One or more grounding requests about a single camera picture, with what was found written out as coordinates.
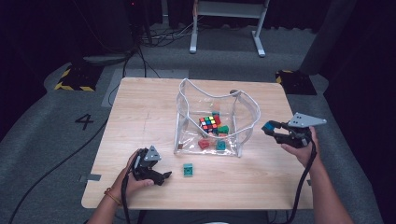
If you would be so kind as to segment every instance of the bracelet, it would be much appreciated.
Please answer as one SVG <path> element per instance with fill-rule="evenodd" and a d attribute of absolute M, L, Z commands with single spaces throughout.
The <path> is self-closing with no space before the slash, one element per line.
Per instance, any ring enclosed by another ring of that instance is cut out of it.
<path fill-rule="evenodd" d="M 114 202 L 116 202 L 119 206 L 122 206 L 122 203 L 120 202 L 120 200 L 118 200 L 116 197 L 114 197 L 110 191 L 112 190 L 112 188 L 108 188 L 106 189 L 106 191 L 104 192 L 105 195 L 107 195 L 108 197 L 112 198 L 114 200 Z"/>

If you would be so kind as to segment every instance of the wooden table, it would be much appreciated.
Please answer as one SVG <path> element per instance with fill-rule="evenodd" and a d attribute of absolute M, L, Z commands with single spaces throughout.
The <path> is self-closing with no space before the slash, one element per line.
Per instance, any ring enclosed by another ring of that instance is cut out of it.
<path fill-rule="evenodd" d="M 259 104 L 261 119 L 244 144 L 242 157 L 237 158 L 174 154 L 180 82 L 122 80 L 92 167 L 92 174 L 101 179 L 88 182 L 82 205 L 95 208 L 132 153 L 154 145 L 163 158 L 154 170 L 173 173 L 162 186 L 137 191 L 129 202 L 132 209 L 291 209 L 304 167 L 261 130 L 270 119 L 288 121 L 292 117 L 282 87 L 277 83 L 192 80 L 213 95 L 243 90 Z M 184 163 L 193 164 L 192 177 L 183 175 Z M 299 208 L 313 208 L 306 181 Z"/>

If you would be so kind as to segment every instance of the transparent bag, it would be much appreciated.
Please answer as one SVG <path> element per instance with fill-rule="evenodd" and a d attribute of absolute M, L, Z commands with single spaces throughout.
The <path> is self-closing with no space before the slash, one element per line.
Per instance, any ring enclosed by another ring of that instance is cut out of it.
<path fill-rule="evenodd" d="M 214 96 L 183 79 L 177 95 L 175 154 L 242 156 L 261 115 L 244 91 Z"/>

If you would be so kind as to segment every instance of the number 4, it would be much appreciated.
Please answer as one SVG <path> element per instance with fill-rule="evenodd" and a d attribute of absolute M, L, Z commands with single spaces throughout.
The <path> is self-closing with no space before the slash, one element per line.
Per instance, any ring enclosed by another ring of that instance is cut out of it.
<path fill-rule="evenodd" d="M 88 123 L 93 123 L 93 120 L 90 120 L 91 115 L 86 114 L 79 119 L 76 119 L 75 123 L 84 123 L 84 127 L 82 128 L 83 131 L 87 128 Z"/>

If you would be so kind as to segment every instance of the white metal frame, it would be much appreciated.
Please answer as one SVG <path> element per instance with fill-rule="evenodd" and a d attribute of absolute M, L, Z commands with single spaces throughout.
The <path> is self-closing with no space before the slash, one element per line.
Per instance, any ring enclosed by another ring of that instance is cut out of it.
<path fill-rule="evenodd" d="M 270 0 L 265 0 L 263 5 L 258 4 L 244 4 L 244 3 L 225 3 L 225 2 L 206 2 L 199 1 L 197 8 L 197 15 L 193 16 L 193 27 L 191 35 L 190 53 L 197 51 L 197 16 L 221 16 L 221 17 L 239 17 L 239 18 L 253 18 L 259 19 L 257 30 L 252 31 L 254 43 L 260 57 L 265 56 L 262 42 L 260 41 L 260 32 L 262 31 L 262 24 L 264 22 L 265 14 Z"/>

